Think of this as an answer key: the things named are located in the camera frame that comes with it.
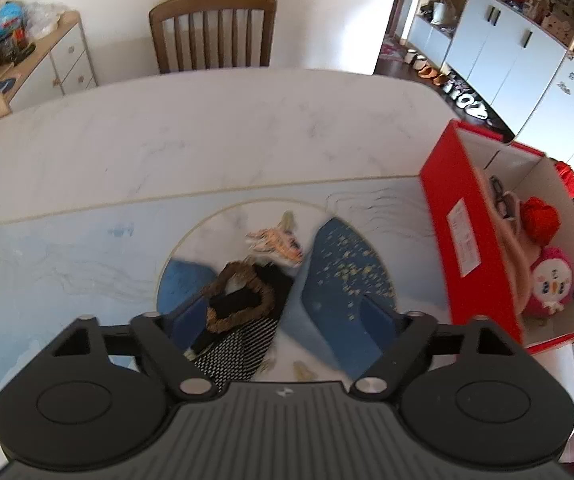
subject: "plastic bag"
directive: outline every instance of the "plastic bag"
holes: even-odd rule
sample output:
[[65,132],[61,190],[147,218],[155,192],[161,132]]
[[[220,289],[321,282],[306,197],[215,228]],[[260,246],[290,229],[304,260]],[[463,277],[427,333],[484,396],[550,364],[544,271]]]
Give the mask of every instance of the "plastic bag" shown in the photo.
[[432,25],[451,25],[456,20],[456,7],[451,0],[440,0],[433,4]]
[[58,5],[27,4],[23,7],[26,22],[26,35],[32,41],[40,40],[58,27],[61,14],[67,9]]

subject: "logo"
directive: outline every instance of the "logo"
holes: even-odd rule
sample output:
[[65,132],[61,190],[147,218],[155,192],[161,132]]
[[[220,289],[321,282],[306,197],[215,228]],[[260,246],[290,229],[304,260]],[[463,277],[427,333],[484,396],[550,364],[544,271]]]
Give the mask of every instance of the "logo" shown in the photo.
[[282,390],[276,390],[276,394],[280,395],[283,399],[293,395],[293,390],[285,386]]

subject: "slipper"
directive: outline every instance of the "slipper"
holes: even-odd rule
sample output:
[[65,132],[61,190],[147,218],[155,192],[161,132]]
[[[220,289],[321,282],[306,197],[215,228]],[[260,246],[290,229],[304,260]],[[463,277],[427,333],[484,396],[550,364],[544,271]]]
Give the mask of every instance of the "slipper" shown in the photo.
[[460,88],[459,86],[454,87],[454,89],[449,92],[449,97],[451,97],[452,99],[457,98],[460,94],[462,94],[462,88]]
[[448,80],[449,80],[449,78],[445,74],[440,74],[440,75],[437,75],[435,78],[433,78],[432,83],[435,84],[436,86],[442,86]]
[[414,63],[414,61],[416,60],[416,57],[418,56],[418,51],[414,48],[410,48],[407,53],[405,54],[405,60],[404,62],[407,63],[408,65],[411,65]]
[[474,104],[470,104],[465,108],[465,112],[472,117],[482,119],[483,121],[489,117],[489,113],[487,112],[486,107],[480,101],[476,101]]
[[418,73],[418,75],[422,79],[433,79],[438,75],[438,71],[434,67],[427,65]]
[[446,94],[450,93],[451,90],[453,89],[453,86],[456,84],[456,80],[455,79],[449,79],[446,83],[445,86],[442,87],[442,91],[445,92]]
[[474,102],[476,101],[476,98],[474,97],[474,94],[461,94],[458,97],[458,100],[456,101],[456,106],[458,108],[465,108],[469,105],[474,104]]
[[425,68],[425,65],[427,65],[427,58],[419,54],[416,56],[416,60],[412,66],[414,67],[414,70],[422,70]]

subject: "wooden chair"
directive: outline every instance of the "wooden chair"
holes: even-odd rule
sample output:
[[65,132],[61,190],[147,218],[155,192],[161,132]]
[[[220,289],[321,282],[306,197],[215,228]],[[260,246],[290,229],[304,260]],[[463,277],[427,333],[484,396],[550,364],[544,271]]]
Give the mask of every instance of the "wooden chair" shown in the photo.
[[[225,54],[229,54],[225,52],[224,14],[226,12],[227,15],[229,15],[229,12],[231,13],[231,34],[227,34],[231,38],[231,40],[227,38],[227,43],[231,45],[231,65],[239,66],[238,29],[239,27],[242,28],[242,23],[240,22],[244,21],[244,66],[251,66],[254,10],[263,11],[259,64],[260,66],[269,66],[276,0],[168,0],[154,7],[149,12],[149,24],[151,25],[151,35],[154,40],[160,73],[172,72],[169,56],[173,56],[174,51],[179,72],[201,68],[198,64],[198,58],[201,54],[205,68],[223,68],[225,66]],[[212,20],[209,19],[210,11],[217,11],[216,20],[214,19],[214,12],[211,12]],[[200,18],[198,18],[198,20],[201,20],[199,21],[199,27],[196,27],[195,23],[197,21],[196,13],[201,14]],[[187,30],[184,27],[184,16],[187,17],[189,34],[187,34]],[[168,20],[173,20],[173,33],[171,32],[171,23]],[[196,39],[200,32],[197,34],[196,28],[202,28],[202,53],[197,50]],[[213,49],[211,48],[211,32],[214,29],[217,38],[215,45],[216,56],[212,55]]]

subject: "black and white fabric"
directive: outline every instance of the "black and white fabric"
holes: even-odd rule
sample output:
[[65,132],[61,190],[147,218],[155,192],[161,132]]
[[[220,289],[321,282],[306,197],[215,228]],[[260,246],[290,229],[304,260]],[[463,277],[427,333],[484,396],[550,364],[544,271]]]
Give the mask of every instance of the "black and white fabric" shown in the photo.
[[245,323],[198,356],[193,364],[208,375],[219,390],[230,381],[249,381],[272,344],[278,322],[265,317]]

